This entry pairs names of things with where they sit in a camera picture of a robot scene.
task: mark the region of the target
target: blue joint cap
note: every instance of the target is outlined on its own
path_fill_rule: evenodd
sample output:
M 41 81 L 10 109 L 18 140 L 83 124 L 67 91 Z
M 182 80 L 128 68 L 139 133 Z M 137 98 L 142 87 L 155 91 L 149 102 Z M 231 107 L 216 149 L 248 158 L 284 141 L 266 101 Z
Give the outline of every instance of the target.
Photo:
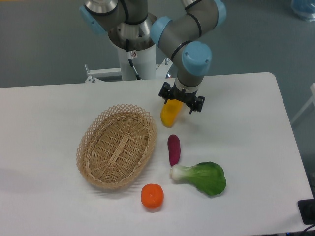
M 83 20 L 88 24 L 93 33 L 97 35 L 106 34 L 106 30 L 93 18 L 93 16 L 85 9 L 84 6 L 79 8 Z
M 165 27 L 171 21 L 172 20 L 169 17 L 163 16 L 161 18 L 158 18 L 152 25 L 151 30 L 150 30 L 150 37 L 157 46 Z
M 226 19 L 226 8 L 223 2 L 221 0 L 215 0 L 217 7 L 218 7 L 218 23 L 217 26 L 221 25 L 225 19 Z
M 208 45 L 198 41 L 187 44 L 182 53 L 184 68 L 195 76 L 207 74 L 211 59 L 212 52 Z

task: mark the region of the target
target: fake vegetable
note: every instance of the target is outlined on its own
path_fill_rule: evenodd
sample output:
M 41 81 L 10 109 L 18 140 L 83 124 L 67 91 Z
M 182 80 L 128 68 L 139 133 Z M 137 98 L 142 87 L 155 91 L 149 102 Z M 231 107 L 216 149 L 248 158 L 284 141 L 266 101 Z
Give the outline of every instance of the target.
M 163 125 L 167 128 L 171 128 L 182 107 L 183 103 L 181 101 L 176 99 L 168 100 L 167 103 L 164 104 L 160 115 Z
M 148 209 L 155 209 L 162 205 L 164 192 L 161 186 L 149 183 L 142 188 L 141 202 Z
M 168 152 L 169 152 L 169 163 L 174 166 L 179 162 L 181 156 L 181 142 L 179 138 L 172 134 L 167 140 Z
M 221 166 L 213 162 L 202 162 L 192 167 L 174 165 L 170 172 L 173 180 L 186 180 L 209 196 L 217 195 L 226 187 Z

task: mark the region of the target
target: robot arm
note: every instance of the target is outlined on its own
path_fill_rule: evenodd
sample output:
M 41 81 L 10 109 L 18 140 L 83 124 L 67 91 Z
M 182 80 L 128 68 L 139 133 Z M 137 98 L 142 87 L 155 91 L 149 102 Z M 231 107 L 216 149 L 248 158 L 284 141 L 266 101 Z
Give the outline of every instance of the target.
M 226 18 L 226 9 L 221 0 L 182 3 L 186 15 L 176 21 L 168 17 L 157 20 L 148 13 L 147 0 L 87 0 L 80 11 L 94 32 L 108 31 L 111 42 L 126 52 L 156 44 L 178 68 L 173 87 L 164 83 L 159 96 L 165 103 L 168 99 L 186 103 L 191 114 L 202 110 L 205 98 L 196 94 L 212 59 L 210 48 L 195 40 L 220 25 Z M 131 59 L 129 64 L 134 68 Z
M 192 111 L 201 112 L 204 97 L 196 97 L 198 87 L 210 68 L 212 53 L 201 42 L 194 41 L 220 25 L 226 18 L 221 0 L 182 0 L 186 15 L 177 21 L 161 17 L 151 28 L 155 44 L 178 67 L 174 86 L 164 83 L 159 96 L 186 103 Z

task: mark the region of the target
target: blue object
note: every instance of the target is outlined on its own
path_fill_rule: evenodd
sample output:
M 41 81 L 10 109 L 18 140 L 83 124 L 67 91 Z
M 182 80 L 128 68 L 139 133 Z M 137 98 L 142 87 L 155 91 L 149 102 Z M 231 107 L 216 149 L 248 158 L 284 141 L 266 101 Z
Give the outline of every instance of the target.
M 182 54 L 184 68 L 195 76 L 207 74 L 211 59 L 212 52 L 208 45 L 198 41 L 189 43 Z
M 97 35 L 106 34 L 106 30 L 93 18 L 93 16 L 85 9 L 84 6 L 79 8 L 83 20 L 88 24 L 93 33 Z
M 292 0 L 293 11 L 305 21 L 315 21 L 315 0 Z
M 150 37 L 157 46 L 165 27 L 171 21 L 172 20 L 169 17 L 163 16 L 161 18 L 158 18 L 152 25 L 151 30 L 150 30 Z
M 215 0 L 217 7 L 218 7 L 218 12 L 219 12 L 219 16 L 218 16 L 218 23 L 217 26 L 221 25 L 225 19 L 226 19 L 226 8 L 223 2 L 221 2 L 221 0 Z

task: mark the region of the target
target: green leaf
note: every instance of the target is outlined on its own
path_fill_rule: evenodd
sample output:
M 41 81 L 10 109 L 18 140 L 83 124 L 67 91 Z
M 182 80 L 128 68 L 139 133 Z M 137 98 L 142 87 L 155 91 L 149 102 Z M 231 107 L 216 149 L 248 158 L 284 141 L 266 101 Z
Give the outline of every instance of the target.
M 226 187 L 222 167 L 213 162 L 202 162 L 193 166 L 187 170 L 184 179 L 210 196 L 220 194 Z

